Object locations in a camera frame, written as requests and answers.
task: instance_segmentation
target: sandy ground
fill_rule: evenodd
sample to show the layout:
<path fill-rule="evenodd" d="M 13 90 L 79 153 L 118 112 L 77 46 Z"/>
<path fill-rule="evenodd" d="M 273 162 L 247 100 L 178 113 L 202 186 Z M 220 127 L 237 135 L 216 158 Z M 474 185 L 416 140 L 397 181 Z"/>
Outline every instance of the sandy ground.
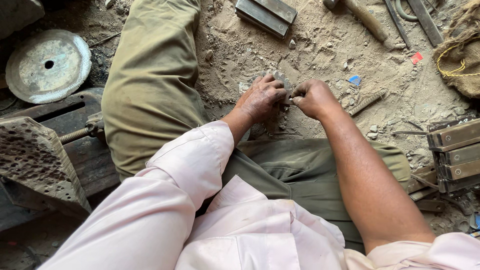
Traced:
<path fill-rule="evenodd" d="M 109 9 L 100 3 L 101 0 L 98 0 L 98 5 L 94 0 L 45 2 L 47 14 L 43 19 L 0 40 L 0 73 L 14 47 L 35 33 L 47 29 L 65 29 L 92 44 L 119 32 L 132 1 L 117 0 Z M 392 136 L 391 131 L 419 130 L 407 120 L 426 129 L 426 125 L 432 121 L 455 119 L 457 113 L 478 113 L 475 100 L 447 87 L 436 72 L 432 45 L 419 23 L 402 20 L 412 48 L 391 50 L 369 35 L 361 22 L 341 5 L 331 12 L 319 0 L 285 2 L 296 8 L 299 15 L 287 38 L 282 41 L 237 18 L 234 13 L 235 1 L 202 1 L 200 25 L 195 35 L 200 69 L 196 89 L 201 93 L 213 120 L 220 119 L 233 108 L 238 98 L 239 82 L 246 82 L 261 70 L 280 70 L 294 86 L 310 78 L 322 79 L 346 110 L 360 99 L 385 89 L 387 93 L 382 99 L 353 119 L 365 135 L 372 125 L 377 125 L 379 132 L 376 140 L 401 148 L 414 171 L 432 161 L 426 138 L 420 135 Z M 391 42 L 403 43 L 384 2 L 363 2 L 380 22 L 388 26 Z M 448 27 L 452 14 L 464 2 L 449 0 L 440 4 L 439 12 L 432 13 L 439 29 Z M 403 1 L 403 5 L 408 12 L 406 1 Z M 295 49 L 288 48 L 291 39 L 297 43 Z M 118 42 L 119 38 L 116 37 L 92 49 L 92 70 L 82 88 L 106 82 Z M 213 56 L 206 60 L 206 52 L 210 49 L 214 52 Z M 414 65 L 410 57 L 416 52 L 422 54 L 423 60 Z M 362 79 L 360 86 L 346 80 L 354 75 Z M 0 108 L 13 99 L 8 90 L 0 90 Z M 18 101 L 10 109 L 0 111 L 0 115 L 29 106 Z M 292 106 L 267 123 L 254 126 L 250 140 L 324 137 L 320 123 L 307 118 Z M 472 209 L 479 208 L 474 193 L 463 196 L 462 203 Z M 442 214 L 426 213 L 425 218 L 436 234 L 442 234 L 451 232 L 455 223 L 465 217 L 449 205 Z M 51 244 L 55 241 L 61 244 L 78 225 L 77 221 L 56 215 L 2 232 L 0 239 L 17 240 L 31 246 L 43 254 L 40 257 L 45 260 L 56 250 Z M 23 269 L 30 262 L 22 252 L 3 254 L 7 256 L 0 257 L 0 269 Z"/>

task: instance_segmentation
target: pink shirt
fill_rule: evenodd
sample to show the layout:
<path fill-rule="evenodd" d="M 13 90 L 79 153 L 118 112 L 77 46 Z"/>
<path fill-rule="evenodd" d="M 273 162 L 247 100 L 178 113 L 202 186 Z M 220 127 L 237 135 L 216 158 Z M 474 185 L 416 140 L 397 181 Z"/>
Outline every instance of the pink shirt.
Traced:
<path fill-rule="evenodd" d="M 41 270 L 480 269 L 480 241 L 463 233 L 433 244 L 395 242 L 364 256 L 344 248 L 335 225 L 292 200 L 268 200 L 238 176 L 222 189 L 233 148 L 222 121 L 165 144 Z"/>

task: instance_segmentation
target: khaki pants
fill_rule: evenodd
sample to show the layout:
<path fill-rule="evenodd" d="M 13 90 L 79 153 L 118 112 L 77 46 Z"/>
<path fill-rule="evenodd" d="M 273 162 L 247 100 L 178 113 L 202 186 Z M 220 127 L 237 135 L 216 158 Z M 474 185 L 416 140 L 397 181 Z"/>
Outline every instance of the khaki pants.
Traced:
<path fill-rule="evenodd" d="M 130 9 L 102 99 L 107 142 L 121 180 L 143 169 L 165 143 L 210 121 L 193 89 L 199 14 L 199 0 L 136 0 Z M 406 183 L 410 170 L 402 151 L 371 144 Z M 343 205 L 326 139 L 240 143 L 222 176 L 224 184 L 235 174 L 269 199 L 293 199 L 339 226 L 347 247 L 363 250 Z"/>

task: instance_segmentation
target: yellow rope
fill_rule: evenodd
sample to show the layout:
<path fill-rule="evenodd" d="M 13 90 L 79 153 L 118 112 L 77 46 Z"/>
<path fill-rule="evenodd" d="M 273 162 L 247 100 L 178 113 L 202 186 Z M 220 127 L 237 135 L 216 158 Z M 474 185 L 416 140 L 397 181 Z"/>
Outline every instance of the yellow rope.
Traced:
<path fill-rule="evenodd" d="M 466 40 L 458 43 L 457 45 L 452 46 L 452 47 L 448 48 L 447 50 L 445 50 L 445 51 L 438 57 L 438 59 L 437 59 L 437 69 L 438 69 L 438 71 L 440 71 L 440 73 L 441 73 L 444 77 L 463 77 L 463 76 L 480 75 L 480 73 L 472 73 L 472 74 L 453 74 L 453 73 L 455 73 L 455 72 L 460 72 L 460 71 L 462 71 L 462 70 L 465 69 L 465 59 L 462 59 L 462 60 L 460 61 L 461 66 L 460 66 L 459 68 L 455 69 L 455 70 L 445 71 L 445 70 L 442 70 L 442 69 L 440 68 L 440 59 L 441 59 L 441 58 L 443 57 L 443 55 L 445 55 L 449 50 L 451 50 L 451 49 L 453 49 L 453 48 L 456 48 L 456 47 L 458 47 L 458 46 L 460 46 L 460 45 L 465 44 L 465 43 L 468 42 L 468 41 L 471 41 L 471 40 L 474 40 L 474 39 L 477 39 L 477 38 L 480 38 L 480 37 L 468 38 L 468 39 L 466 39 Z"/>

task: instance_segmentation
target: hammer head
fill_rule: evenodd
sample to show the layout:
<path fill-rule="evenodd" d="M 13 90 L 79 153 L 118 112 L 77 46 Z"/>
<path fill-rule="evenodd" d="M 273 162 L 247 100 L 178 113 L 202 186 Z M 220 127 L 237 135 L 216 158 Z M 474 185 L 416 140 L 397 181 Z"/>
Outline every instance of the hammer head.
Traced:
<path fill-rule="evenodd" d="M 325 7 L 332 10 L 340 0 L 323 0 Z"/>

